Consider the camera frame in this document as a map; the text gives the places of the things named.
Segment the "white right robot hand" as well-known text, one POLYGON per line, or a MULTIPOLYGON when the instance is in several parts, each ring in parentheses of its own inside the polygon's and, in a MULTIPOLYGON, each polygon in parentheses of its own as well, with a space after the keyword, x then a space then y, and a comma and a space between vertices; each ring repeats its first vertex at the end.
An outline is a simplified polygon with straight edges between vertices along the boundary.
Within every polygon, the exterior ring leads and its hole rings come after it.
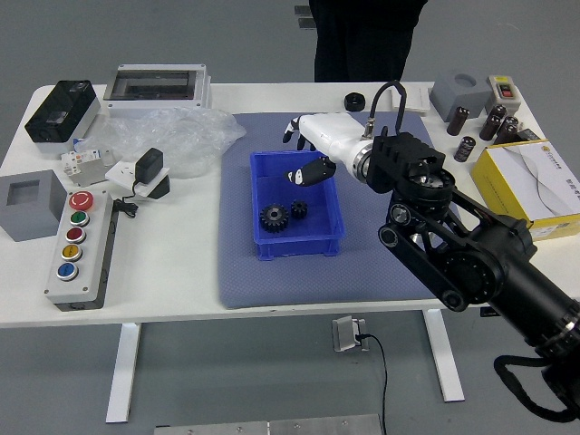
POLYGON ((285 130, 283 143, 298 131, 297 148, 308 141, 323 153, 300 169, 289 171, 286 178, 300 187, 309 187, 331 178, 336 164, 342 163, 361 182, 366 181, 372 141, 363 138, 364 127, 346 112, 302 115, 292 119, 285 130))

